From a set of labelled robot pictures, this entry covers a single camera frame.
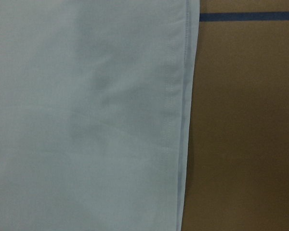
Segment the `light blue t-shirt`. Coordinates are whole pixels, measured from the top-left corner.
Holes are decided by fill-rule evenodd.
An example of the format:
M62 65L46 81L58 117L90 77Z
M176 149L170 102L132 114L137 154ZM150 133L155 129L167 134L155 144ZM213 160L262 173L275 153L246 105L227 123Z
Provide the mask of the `light blue t-shirt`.
M0 231L179 231L198 0L0 0Z

